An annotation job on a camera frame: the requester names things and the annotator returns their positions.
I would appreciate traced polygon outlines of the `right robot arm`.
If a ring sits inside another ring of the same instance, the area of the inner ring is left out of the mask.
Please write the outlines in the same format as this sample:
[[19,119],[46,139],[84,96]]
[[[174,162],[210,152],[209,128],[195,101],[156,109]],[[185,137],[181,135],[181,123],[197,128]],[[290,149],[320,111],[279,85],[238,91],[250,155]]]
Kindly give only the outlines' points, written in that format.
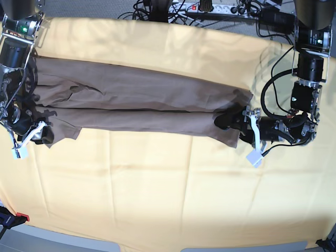
[[14,143],[52,144],[46,119],[33,114],[37,87],[31,54],[44,19],[37,1],[1,1],[1,125]]

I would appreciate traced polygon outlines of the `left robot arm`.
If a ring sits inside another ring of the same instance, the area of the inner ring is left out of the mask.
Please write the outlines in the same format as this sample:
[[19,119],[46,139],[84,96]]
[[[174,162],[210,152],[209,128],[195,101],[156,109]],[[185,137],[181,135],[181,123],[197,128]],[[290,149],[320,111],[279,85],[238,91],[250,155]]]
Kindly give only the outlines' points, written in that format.
[[[319,122],[318,105],[322,83],[326,82],[324,60],[330,58],[332,44],[332,20],[335,1],[295,1],[295,43],[292,48],[298,58],[293,59],[292,68],[272,75],[260,96],[261,108],[249,106],[235,112],[226,112],[214,120],[222,130],[234,129],[240,138],[256,145],[258,142],[287,141],[291,145],[307,144],[317,132]],[[287,115],[271,113],[265,102],[269,87],[286,75],[297,77],[293,84],[290,109]]]

